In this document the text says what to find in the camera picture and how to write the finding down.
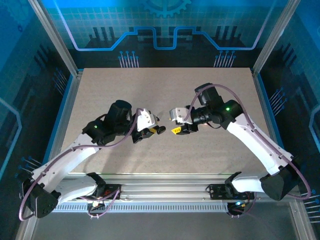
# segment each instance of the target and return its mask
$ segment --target aluminum frame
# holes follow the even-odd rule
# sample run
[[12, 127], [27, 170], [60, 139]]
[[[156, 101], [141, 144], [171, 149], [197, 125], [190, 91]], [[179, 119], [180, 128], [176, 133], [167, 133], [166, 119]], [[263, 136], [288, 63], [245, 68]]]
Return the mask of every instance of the aluminum frame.
[[55, 46], [56, 50], [61, 56], [69, 72], [74, 78], [76, 78], [78, 76], [78, 68], [72, 56], [70, 55], [63, 39], [61, 38], [58, 30], [56, 29], [53, 21], [49, 17], [49, 13], [47, 9], [42, 4], [41, 0], [28, 0], [28, 2], [33, 8], [36, 16], [40, 20], [42, 26], [44, 27], [44, 30], [46, 31], [49, 38], [51, 39], [53, 45]]
[[285, 5], [280, 17], [276, 21], [270, 36], [268, 37], [265, 45], [263, 46], [261, 53], [259, 54], [256, 62], [253, 66], [253, 76], [257, 76], [263, 66], [265, 65], [267, 59], [269, 58], [271, 52], [273, 51], [274, 47], [276, 46], [279, 38], [283, 34], [286, 26], [288, 25], [292, 15], [295, 13], [299, 3], [301, 0], [288, 0], [287, 4]]
[[[61, 123], [59, 124], [57, 137], [54, 139], [54, 145], [50, 152], [50, 158], [55, 156], [61, 150], [64, 135], [68, 126], [68, 120], [72, 111], [72, 107], [75, 101], [75, 96], [79, 87], [81, 74], [78, 74], [78, 68], [74, 63], [66, 45], [64, 44], [61, 36], [56, 30], [49, 14], [42, 3], [37, 0], [28, 0], [31, 4], [33, 10], [35, 11], [37, 17], [41, 21], [44, 29], [49, 35], [54, 46], [58, 50], [62, 60], [66, 64], [70, 73], [74, 79], [78, 80], [77, 84], [73, 84], [68, 93], [68, 103], [63, 110], [63, 116], [61, 118]], [[264, 45], [256, 63], [253, 67], [254, 77], [262, 69], [266, 60], [268, 59], [270, 53], [272, 52], [274, 46], [276, 45], [278, 39], [283, 33], [285, 27], [287, 26], [289, 20], [291, 19], [293, 13], [295, 12], [300, 0], [289, 0], [281, 16], [279, 17], [274, 29], [272, 30], [266, 44]], [[79, 178], [83, 174], [70, 174], [65, 178], [64, 181], [69, 179]], [[121, 201], [127, 202], [155, 202], [162, 201], [166, 202], [168, 199], [172, 202], [176, 200], [181, 202], [182, 200], [188, 199], [190, 202], [210, 202], [209, 194], [204, 192], [204, 186], [213, 183], [223, 183], [225, 179], [228, 178], [228, 174], [114, 174], [106, 175], [101, 174], [101, 176], [107, 180], [109, 183], [117, 182], [124, 184], [123, 194]], [[257, 202], [270, 202], [271, 199], [265, 194], [259, 193], [257, 195]], [[298, 237], [300, 239], [315, 239], [312, 226], [306, 218], [306, 210], [301, 202], [293, 200], [291, 197], [285, 197], [282, 201], [290, 202], [290, 207], [292, 210], [292, 216], [297, 228]], [[21, 239], [31, 239], [32, 234], [37, 223], [36, 218], [31, 218], [26, 222], [22, 222], [20, 225], [18, 234], [16, 236], [17, 240]]]

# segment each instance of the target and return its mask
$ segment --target table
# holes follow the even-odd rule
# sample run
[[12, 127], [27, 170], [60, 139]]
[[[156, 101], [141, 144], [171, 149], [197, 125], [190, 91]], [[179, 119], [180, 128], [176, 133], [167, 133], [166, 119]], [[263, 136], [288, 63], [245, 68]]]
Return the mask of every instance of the table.
[[[167, 131], [133, 144], [102, 149], [77, 166], [74, 173], [256, 173], [263, 165], [235, 136], [224, 129], [202, 125], [199, 131], [178, 136], [169, 120], [169, 110], [191, 103], [194, 89], [205, 83], [231, 88], [243, 101], [251, 118], [267, 131], [261, 104], [249, 68], [85, 68], [72, 108], [62, 149], [81, 133], [88, 122], [107, 113], [118, 99], [132, 110], [147, 108], [160, 117]], [[223, 89], [224, 101], [232, 96]]]

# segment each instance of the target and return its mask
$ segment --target printed graphic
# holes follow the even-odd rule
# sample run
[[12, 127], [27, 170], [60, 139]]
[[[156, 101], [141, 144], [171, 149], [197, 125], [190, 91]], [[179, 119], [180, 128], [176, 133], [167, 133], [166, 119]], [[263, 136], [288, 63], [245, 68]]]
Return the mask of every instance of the printed graphic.
[[30, 14], [28, 0], [0, 0], [0, 5], [6, 8], [18, 24], [27, 20]]
[[157, 18], [163, 16], [173, 17], [174, 14], [180, 14], [181, 10], [187, 9], [187, 4], [191, 4], [190, 0], [141, 0], [144, 10], [155, 14]]
[[236, 51], [231, 51], [231, 54], [228, 54], [229, 51], [219, 51], [220, 55], [215, 56], [214, 68], [232, 68], [232, 65], [234, 64], [234, 61], [236, 59]]
[[55, 69], [52, 81], [54, 82], [54, 88], [63, 96], [67, 88], [68, 80], [62, 70], [58, 68]]
[[129, 55], [129, 51], [120, 51], [120, 56], [118, 56], [120, 67], [121, 68], [139, 68], [139, 57], [135, 55], [135, 51], [131, 51], [131, 55]]
[[288, 101], [284, 88], [277, 89], [275, 93], [270, 97], [269, 103], [274, 116], [277, 116], [282, 110], [285, 109], [285, 103]]

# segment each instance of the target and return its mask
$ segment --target gear graphic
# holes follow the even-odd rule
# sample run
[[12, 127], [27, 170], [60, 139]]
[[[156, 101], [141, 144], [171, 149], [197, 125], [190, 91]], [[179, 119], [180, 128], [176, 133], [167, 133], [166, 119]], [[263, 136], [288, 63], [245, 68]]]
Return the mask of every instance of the gear graphic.
[[30, 14], [28, 0], [0, 0], [0, 6], [5, 7], [18, 24], [22, 24]]
[[186, 10], [187, 4], [191, 4], [191, 0], [140, 0], [144, 10], [149, 11], [150, 14], [155, 14], [157, 18], [163, 16], [164, 18], [174, 14], [180, 14], [181, 10]]

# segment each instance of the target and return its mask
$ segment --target work surface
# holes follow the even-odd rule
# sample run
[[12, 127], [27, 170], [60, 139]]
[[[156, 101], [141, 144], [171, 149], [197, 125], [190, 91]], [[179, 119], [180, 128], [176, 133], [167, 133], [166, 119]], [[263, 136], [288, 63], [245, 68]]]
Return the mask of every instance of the work surface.
[[[211, 173], [261, 172], [264, 168], [247, 147], [224, 129], [199, 126], [199, 131], [178, 136], [169, 110], [184, 107], [194, 89], [207, 82], [222, 84], [238, 94], [253, 121], [267, 133], [267, 126], [249, 68], [86, 68], [72, 109], [62, 149], [88, 122], [108, 112], [118, 99], [132, 110], [146, 108], [160, 118], [167, 131], [133, 144], [127, 139], [116, 148], [102, 149], [73, 172]], [[233, 97], [217, 89], [227, 102]]]

